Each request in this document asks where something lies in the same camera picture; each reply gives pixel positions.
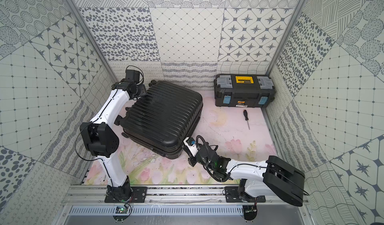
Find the black ribbed hard-shell suitcase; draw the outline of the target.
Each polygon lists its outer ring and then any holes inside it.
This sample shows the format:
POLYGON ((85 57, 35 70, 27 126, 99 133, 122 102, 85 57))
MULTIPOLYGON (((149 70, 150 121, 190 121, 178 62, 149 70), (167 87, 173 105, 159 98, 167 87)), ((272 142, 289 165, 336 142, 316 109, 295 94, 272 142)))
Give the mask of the black ribbed hard-shell suitcase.
POLYGON ((158 81, 126 112, 118 116, 124 136, 152 152, 176 159, 183 152, 183 141, 191 136, 203 110, 202 95, 196 91, 158 81))

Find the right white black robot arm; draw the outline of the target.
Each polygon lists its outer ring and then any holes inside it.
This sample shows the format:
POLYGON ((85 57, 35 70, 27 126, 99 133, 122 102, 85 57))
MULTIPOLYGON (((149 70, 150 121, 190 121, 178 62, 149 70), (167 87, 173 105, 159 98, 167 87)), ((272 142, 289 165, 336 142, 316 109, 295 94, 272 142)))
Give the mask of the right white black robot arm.
POLYGON ((276 195, 287 204, 301 207, 308 195, 304 190, 305 174, 277 156, 259 162, 238 161, 219 156, 217 145, 209 145, 204 139, 198 143, 192 137, 184 140, 183 149, 189 164, 201 164, 215 181, 241 180, 241 200, 251 202, 259 196, 276 195))

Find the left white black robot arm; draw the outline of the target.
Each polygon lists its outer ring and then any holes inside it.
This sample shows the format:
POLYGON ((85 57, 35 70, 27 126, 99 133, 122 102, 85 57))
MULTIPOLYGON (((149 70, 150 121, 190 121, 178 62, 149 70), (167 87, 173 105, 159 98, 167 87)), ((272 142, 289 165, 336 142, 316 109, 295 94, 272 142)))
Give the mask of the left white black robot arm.
POLYGON ((107 176, 107 195, 114 200, 126 203, 132 199, 133 190, 129 177, 122 169, 115 152, 118 150, 119 137, 113 131, 122 117, 119 112, 130 100, 147 94, 143 71, 133 66, 125 70, 126 76, 112 85, 112 90, 100 111, 89 121, 80 125, 80 136, 85 149, 98 161, 107 176))

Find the black toolbox yellow label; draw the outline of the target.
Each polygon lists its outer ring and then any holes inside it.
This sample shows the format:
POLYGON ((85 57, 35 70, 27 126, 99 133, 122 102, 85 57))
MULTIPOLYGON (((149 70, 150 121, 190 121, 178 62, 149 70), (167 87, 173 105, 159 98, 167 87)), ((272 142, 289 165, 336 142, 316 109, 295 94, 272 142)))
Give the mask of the black toolbox yellow label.
POLYGON ((276 89, 268 76, 218 74, 214 79, 217 107, 266 108, 274 101, 276 89))

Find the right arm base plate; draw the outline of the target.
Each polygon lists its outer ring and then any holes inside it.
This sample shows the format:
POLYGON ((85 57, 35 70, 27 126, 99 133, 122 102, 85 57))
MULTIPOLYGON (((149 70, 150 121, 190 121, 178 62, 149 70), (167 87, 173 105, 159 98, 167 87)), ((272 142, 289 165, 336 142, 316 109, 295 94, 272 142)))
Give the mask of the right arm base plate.
POLYGON ((265 196, 258 196, 257 198, 251 197, 240 187, 228 186, 224 188, 223 192, 226 197, 227 203, 265 203, 265 196))

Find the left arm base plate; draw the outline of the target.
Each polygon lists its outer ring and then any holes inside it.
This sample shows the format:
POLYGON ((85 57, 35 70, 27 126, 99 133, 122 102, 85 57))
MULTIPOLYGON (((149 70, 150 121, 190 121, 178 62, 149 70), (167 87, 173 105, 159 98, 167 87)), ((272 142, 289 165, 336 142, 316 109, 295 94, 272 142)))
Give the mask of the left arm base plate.
POLYGON ((114 188, 107 186, 105 203, 144 203, 148 187, 114 188))

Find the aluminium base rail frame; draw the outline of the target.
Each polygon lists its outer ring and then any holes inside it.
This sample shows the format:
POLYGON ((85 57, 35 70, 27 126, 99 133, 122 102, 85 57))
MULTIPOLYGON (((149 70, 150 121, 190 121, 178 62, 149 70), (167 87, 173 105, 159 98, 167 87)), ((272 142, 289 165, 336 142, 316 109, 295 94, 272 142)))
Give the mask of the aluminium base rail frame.
MULTIPOLYGON (((235 185, 137 185, 133 188, 134 205, 253 205, 237 195, 235 185)), ((105 202, 106 186, 70 186, 62 205, 122 205, 105 202)))

